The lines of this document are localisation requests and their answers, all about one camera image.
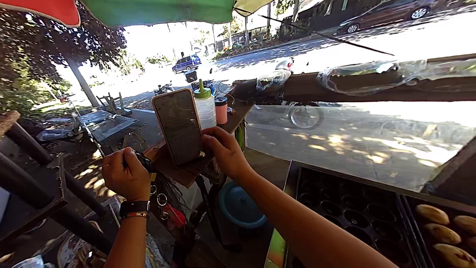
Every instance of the phone case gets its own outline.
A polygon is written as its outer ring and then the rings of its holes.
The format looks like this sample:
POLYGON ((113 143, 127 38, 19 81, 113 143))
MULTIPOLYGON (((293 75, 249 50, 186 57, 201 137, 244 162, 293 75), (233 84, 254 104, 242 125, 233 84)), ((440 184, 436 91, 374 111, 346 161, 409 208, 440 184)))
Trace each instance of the phone case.
MULTIPOLYGON (((161 129, 161 131, 163 132, 163 129, 164 129, 164 128, 163 128, 163 126, 162 126, 162 122, 160 121, 159 114, 157 113, 156 107, 155 107, 155 105, 154 105, 154 101, 155 101, 156 99, 158 99, 158 98, 162 98, 162 97, 165 97, 165 96, 169 96, 169 95, 171 95, 171 94, 177 94, 177 93, 182 92, 182 91, 188 91, 188 92, 190 92, 190 97, 191 97, 192 102, 193 102, 193 108, 194 108, 194 110, 195 110, 195 117, 196 117, 196 119, 197 119, 198 128, 199 128, 199 130, 200 130, 200 135, 201 135, 201 134, 202 134, 202 128, 201 128, 201 125, 200 125, 200 120, 199 120, 199 118, 198 118, 197 107, 195 106, 195 101, 194 101, 194 99, 193 99, 192 90, 189 89, 188 87, 182 88, 182 89, 179 89, 179 90, 175 90, 175 91, 172 91, 172 92, 169 92, 169 93, 164 93, 164 94, 161 94, 161 95, 157 95, 157 96, 154 96, 154 97, 152 98, 152 100, 151 100, 151 105, 152 105, 152 108, 154 108, 155 116, 157 117, 157 121, 159 122, 160 129, 161 129)), ((167 148, 169 149, 169 153, 170 153, 170 156, 172 157, 172 160, 173 160, 173 162, 174 162, 175 167, 177 167, 177 168, 182 168, 182 167, 186 166, 188 163, 194 161, 194 160, 192 160, 192 161, 189 161, 189 162, 184 163, 184 164, 182 164, 182 165, 177 165, 177 162, 175 161, 175 158, 174 158, 174 155, 173 155, 173 153, 172 153, 172 150, 171 150, 171 148, 170 148, 170 146, 169 146, 169 141, 167 140, 167 136, 166 136, 165 134, 164 134, 164 138, 165 138, 165 141, 166 141, 166 143, 167 143, 167 148)))

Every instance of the umbrella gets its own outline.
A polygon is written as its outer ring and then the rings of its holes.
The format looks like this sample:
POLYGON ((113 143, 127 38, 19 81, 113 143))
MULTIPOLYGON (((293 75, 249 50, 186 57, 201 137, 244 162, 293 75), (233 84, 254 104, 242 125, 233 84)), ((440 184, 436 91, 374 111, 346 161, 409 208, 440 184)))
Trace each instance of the umbrella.
POLYGON ((0 0, 0 8, 35 13, 67 27, 78 27, 80 23, 75 0, 0 0))
MULTIPOLYGON (((82 0, 93 16, 108 27, 152 25, 177 21, 225 23, 234 7, 248 16, 271 0, 82 0)), ((79 25, 75 0, 0 0, 0 7, 32 12, 68 27, 79 25)))

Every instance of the wire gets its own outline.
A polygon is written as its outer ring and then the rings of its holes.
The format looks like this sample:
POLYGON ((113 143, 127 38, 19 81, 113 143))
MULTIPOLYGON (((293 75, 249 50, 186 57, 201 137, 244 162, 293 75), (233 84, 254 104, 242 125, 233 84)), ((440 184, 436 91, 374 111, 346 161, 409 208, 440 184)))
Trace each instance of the wire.
MULTIPOLYGON (((252 12, 249 12, 249 11, 246 11, 246 10, 243 10, 243 9, 240 9, 240 8, 234 8, 234 9, 235 9, 235 10, 242 11, 242 12, 247 12, 247 13, 249 13, 249 14, 253 14, 252 12)), ((273 21, 281 22, 281 23, 283 23, 283 24, 286 24, 286 25, 289 25, 289 26, 292 26, 292 27, 296 27, 296 28, 301 29, 301 30, 311 31, 312 33, 318 34, 318 35, 320 35, 320 36, 329 38, 329 39, 331 39, 331 40, 334 40, 334 41, 337 41, 337 42, 340 42, 340 43, 345 43, 345 44, 353 45, 353 46, 356 46, 356 47, 359 47, 359 48, 368 49, 368 50, 375 51, 375 52, 378 52, 378 53, 383 53, 383 54, 387 54, 387 55, 392 55, 392 56, 394 56, 394 54, 391 54, 391 53, 383 52, 383 51, 380 51, 380 50, 377 50, 377 49, 369 48, 369 47, 367 47, 367 46, 363 46, 363 45, 359 45, 359 44, 352 43, 352 42, 349 42, 349 41, 345 41, 345 40, 342 40, 342 39, 340 39, 340 38, 335 38, 335 37, 332 37, 332 36, 328 36, 328 35, 326 35, 326 34, 323 34, 323 33, 320 33, 320 32, 314 31, 314 30, 310 30, 310 29, 307 29, 307 28, 304 28, 304 27, 301 27, 301 26, 298 26, 298 25, 295 25, 295 24, 292 24, 292 23, 287 23, 287 22, 284 22, 284 21, 280 21, 280 20, 277 20, 277 19, 273 19, 272 17, 268 17, 268 16, 264 16, 264 15, 259 15, 259 14, 256 14, 256 15, 261 16, 261 17, 263 17, 263 18, 265 18, 265 19, 268 19, 268 20, 273 20, 273 21)))
POLYGON ((225 95, 230 96, 230 97, 233 99, 233 101, 231 101, 231 106, 234 106, 234 105, 235 105, 235 97, 233 97, 232 95, 230 95, 230 94, 228 94, 228 93, 225 93, 225 92, 223 92, 223 91, 220 90, 220 84, 221 84, 223 81, 224 81, 224 80, 222 80, 222 81, 220 81, 220 83, 218 83, 217 90, 220 91, 220 93, 222 93, 222 94, 225 94, 225 95))

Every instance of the green bottle cap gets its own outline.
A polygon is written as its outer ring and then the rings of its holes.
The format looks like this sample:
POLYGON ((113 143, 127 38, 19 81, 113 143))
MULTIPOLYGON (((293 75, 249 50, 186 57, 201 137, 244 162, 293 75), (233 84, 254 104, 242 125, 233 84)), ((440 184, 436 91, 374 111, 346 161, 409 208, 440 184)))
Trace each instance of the green bottle cap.
POLYGON ((193 96, 199 100, 207 99, 208 97, 210 97, 211 90, 209 88, 203 87, 203 81, 201 79, 198 81, 198 84, 200 85, 200 88, 193 92, 193 96))

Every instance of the red tag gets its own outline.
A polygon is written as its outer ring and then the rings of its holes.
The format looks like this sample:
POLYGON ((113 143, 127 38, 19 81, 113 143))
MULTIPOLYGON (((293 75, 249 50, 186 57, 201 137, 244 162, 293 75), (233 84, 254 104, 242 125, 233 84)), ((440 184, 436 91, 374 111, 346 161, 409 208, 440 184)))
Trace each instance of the red tag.
POLYGON ((169 221, 167 222, 167 229, 172 230, 175 227, 184 227, 187 222, 185 216, 178 210, 174 209, 170 204, 162 207, 162 210, 169 215, 169 221))

